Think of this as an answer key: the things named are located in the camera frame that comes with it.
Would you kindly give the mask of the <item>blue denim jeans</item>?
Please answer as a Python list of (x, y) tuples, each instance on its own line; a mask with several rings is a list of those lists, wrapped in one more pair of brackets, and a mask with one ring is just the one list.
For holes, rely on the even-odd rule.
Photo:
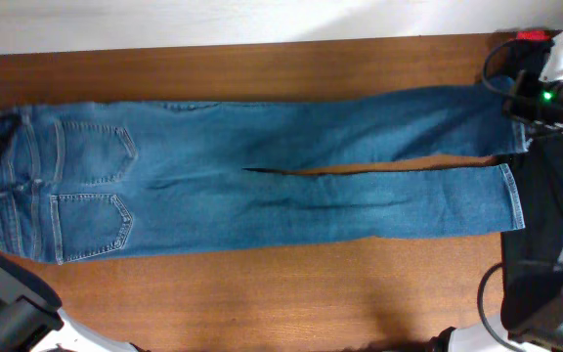
[(0, 162), (0, 249), (44, 263), (520, 230), (504, 164), (328, 166), (527, 150), (480, 85), (334, 103), (37, 105)]

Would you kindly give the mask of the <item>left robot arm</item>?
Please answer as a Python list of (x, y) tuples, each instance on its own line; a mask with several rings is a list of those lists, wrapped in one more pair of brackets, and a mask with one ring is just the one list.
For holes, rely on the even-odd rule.
[(0, 351), (142, 352), (73, 320), (42, 279), (0, 255)]

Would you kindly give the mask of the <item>red cloth piece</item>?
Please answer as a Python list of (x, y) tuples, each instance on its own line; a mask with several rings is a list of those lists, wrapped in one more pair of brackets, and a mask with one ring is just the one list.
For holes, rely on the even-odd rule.
[(526, 41), (546, 41), (550, 38), (550, 36), (544, 30), (528, 30), (528, 31), (519, 31), (516, 34), (516, 38), (518, 40), (526, 40)]

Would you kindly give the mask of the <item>black garment pile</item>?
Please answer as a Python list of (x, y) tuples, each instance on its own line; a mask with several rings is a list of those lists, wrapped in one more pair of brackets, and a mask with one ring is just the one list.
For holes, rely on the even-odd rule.
[[(503, 73), (516, 80), (525, 70), (539, 78), (550, 48), (548, 40), (513, 41)], [(557, 325), (559, 317), (548, 305), (563, 291), (563, 133), (534, 137), (525, 126), (525, 139), (527, 150), (506, 158), (525, 222), (524, 229), (501, 236), (501, 319), (508, 330)]]

